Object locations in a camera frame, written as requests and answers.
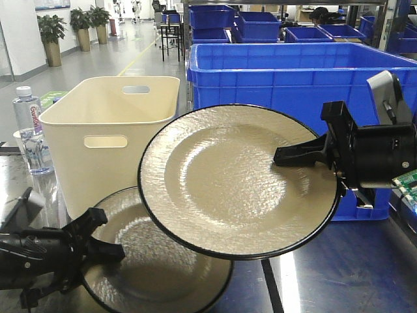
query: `table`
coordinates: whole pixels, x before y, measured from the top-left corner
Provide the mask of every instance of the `table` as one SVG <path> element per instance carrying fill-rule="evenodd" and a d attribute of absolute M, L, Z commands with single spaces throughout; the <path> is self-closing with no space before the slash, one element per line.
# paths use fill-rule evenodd
<path fill-rule="evenodd" d="M 27 186 L 43 193 L 49 213 L 65 207 L 55 176 L 27 174 L 20 155 L 0 156 L 0 216 Z M 51 219 L 38 220 L 57 223 Z M 303 247 L 266 261 L 237 261 L 225 293 L 208 313 L 415 313 L 417 248 L 394 218 L 332 222 Z M 18 313 L 19 290 L 0 291 L 0 312 Z M 105 313 L 83 287 L 40 301 L 34 313 Z"/>
<path fill-rule="evenodd" d="M 183 23 L 161 23 L 162 61 L 165 61 L 164 39 L 166 39 L 166 50 L 169 55 L 169 39 L 177 41 L 178 62 L 180 53 L 185 60 L 184 54 L 184 24 Z"/>

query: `cream plastic bin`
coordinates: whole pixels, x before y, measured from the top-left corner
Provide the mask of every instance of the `cream plastic bin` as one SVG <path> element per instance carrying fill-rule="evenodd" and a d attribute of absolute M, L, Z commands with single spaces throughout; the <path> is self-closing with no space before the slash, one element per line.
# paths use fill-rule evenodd
<path fill-rule="evenodd" d="M 97 77 L 81 82 L 40 115 L 71 218 L 137 185 L 151 138 L 175 116 L 174 77 Z"/>

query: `black stripe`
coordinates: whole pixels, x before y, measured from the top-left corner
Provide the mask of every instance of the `black stripe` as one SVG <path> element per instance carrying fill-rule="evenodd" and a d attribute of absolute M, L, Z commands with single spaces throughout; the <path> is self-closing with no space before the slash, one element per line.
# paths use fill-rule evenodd
<path fill-rule="evenodd" d="M 19 147 L 1 147 L 0 146 L 0 155 L 19 155 Z"/>
<path fill-rule="evenodd" d="M 261 260 L 263 274 L 265 276 L 266 286 L 268 288 L 269 298 L 271 300 L 272 311 L 274 313 L 284 313 L 280 293 L 274 278 L 274 272 L 272 271 L 271 262 L 269 259 Z"/>

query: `white wall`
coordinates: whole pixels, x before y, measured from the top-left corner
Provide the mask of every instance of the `white wall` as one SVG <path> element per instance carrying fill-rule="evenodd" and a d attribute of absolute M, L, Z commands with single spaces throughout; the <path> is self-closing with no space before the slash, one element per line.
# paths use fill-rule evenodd
<path fill-rule="evenodd" d="M 166 0 L 160 0 L 161 4 L 165 4 Z M 124 6 L 124 13 L 122 13 L 123 18 L 133 18 L 134 14 L 132 11 L 132 0 L 121 0 L 122 5 Z M 141 12 L 139 17 L 141 19 L 148 19 L 154 17 L 154 9 L 152 8 L 152 0 L 141 0 Z"/>
<path fill-rule="evenodd" d="M 2 36 L 3 32 L 0 25 L 0 77 L 10 75 L 10 66 L 7 59 L 7 51 L 5 41 Z"/>
<path fill-rule="evenodd" d="M 0 20 L 13 73 L 17 76 L 23 75 L 46 64 L 36 15 L 56 14 L 64 18 L 67 23 L 65 37 L 59 40 L 59 45 L 61 52 L 65 52 L 79 46 L 76 34 L 70 26 L 70 11 L 78 7 L 89 10 L 95 4 L 95 0 L 71 0 L 70 8 L 35 11 L 34 0 L 0 0 Z M 90 40 L 97 39 L 94 28 L 90 28 L 89 33 Z"/>
<path fill-rule="evenodd" d="M 15 75 L 46 64 L 33 0 L 0 0 L 0 20 Z"/>

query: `floor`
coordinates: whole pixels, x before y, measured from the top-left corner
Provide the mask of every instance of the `floor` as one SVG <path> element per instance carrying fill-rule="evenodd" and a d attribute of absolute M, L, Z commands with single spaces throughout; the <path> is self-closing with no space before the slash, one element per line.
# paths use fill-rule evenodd
<path fill-rule="evenodd" d="M 165 62 L 162 62 L 160 38 L 152 21 L 137 24 L 126 21 L 121 24 L 121 34 L 110 37 L 108 44 L 100 45 L 95 42 L 91 45 L 90 52 L 76 51 L 63 57 L 61 67 L 50 67 L 24 82 L 0 87 L 0 142 L 14 141 L 12 134 L 18 128 L 12 99 L 16 97 L 16 87 L 21 85 L 31 86 L 34 95 L 42 96 L 49 91 L 69 91 L 83 80 L 97 76 L 174 76 L 181 79 L 179 113 L 184 113 L 184 61 L 181 59 L 178 62 L 176 48 L 170 52 L 169 56 L 165 55 Z"/>

